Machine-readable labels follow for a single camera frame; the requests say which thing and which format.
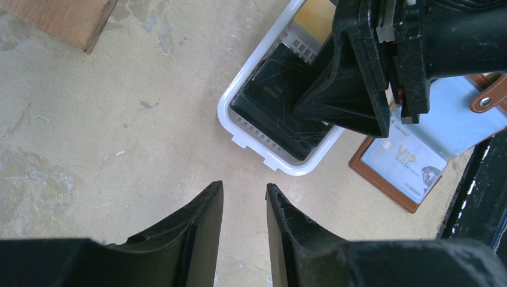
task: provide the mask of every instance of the metal rivet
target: metal rivet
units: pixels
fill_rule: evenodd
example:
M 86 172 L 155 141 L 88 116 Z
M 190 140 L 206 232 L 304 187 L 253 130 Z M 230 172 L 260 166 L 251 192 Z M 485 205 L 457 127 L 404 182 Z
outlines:
M 489 97 L 485 97 L 479 101 L 479 106 L 485 107 L 491 104 L 491 99 Z

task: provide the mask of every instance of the black rectangular object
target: black rectangular object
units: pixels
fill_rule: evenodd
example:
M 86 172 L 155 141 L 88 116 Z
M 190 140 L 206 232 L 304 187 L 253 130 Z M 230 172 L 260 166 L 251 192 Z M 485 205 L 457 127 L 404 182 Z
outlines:
M 317 74 L 284 44 L 262 61 L 231 109 L 298 160 L 305 160 L 331 126 L 298 120 L 291 109 Z

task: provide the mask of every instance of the leather strap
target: leather strap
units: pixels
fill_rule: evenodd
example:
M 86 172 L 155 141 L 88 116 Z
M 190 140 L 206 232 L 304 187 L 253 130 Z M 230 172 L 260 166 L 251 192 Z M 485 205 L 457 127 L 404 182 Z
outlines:
M 487 85 L 488 78 L 483 75 L 468 76 L 476 85 L 483 88 L 477 97 L 470 101 L 469 107 L 472 112 L 483 113 L 495 106 L 499 106 L 507 112 L 507 74 L 501 75 L 492 85 Z

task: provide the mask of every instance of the concrete floor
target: concrete floor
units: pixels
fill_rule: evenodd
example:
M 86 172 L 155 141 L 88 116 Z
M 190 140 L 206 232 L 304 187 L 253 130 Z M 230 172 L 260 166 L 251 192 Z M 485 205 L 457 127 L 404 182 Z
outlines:
M 348 168 L 360 134 L 295 178 L 220 126 L 218 99 L 286 4 L 120 0 L 91 55 L 0 12 L 0 237 L 122 243 L 221 179 L 216 286 L 270 285 L 268 182 L 345 239 L 433 238 L 469 152 L 411 215 Z

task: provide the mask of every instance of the black tube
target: black tube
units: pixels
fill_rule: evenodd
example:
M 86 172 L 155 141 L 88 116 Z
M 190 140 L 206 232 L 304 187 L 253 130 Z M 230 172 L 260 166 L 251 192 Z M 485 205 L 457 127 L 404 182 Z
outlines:
M 507 6 L 476 13 L 427 7 L 424 37 L 430 79 L 507 70 Z

